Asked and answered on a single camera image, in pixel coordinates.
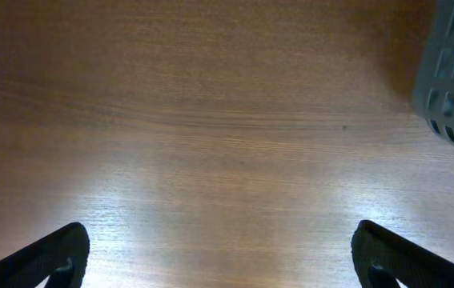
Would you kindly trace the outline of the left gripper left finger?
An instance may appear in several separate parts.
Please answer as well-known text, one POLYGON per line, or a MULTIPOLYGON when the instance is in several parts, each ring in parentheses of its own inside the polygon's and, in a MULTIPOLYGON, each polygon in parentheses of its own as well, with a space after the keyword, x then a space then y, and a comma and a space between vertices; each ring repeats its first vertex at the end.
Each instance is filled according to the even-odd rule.
POLYGON ((86 273, 90 239, 72 222, 0 260, 0 288, 79 288, 86 273))

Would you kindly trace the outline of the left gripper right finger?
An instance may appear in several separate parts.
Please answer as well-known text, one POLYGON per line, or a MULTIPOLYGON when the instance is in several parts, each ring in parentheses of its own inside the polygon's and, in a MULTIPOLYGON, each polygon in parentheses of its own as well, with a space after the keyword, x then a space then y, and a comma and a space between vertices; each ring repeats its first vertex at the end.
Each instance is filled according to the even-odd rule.
POLYGON ((454 287, 454 263, 370 220, 360 221, 351 248, 363 288, 454 287))

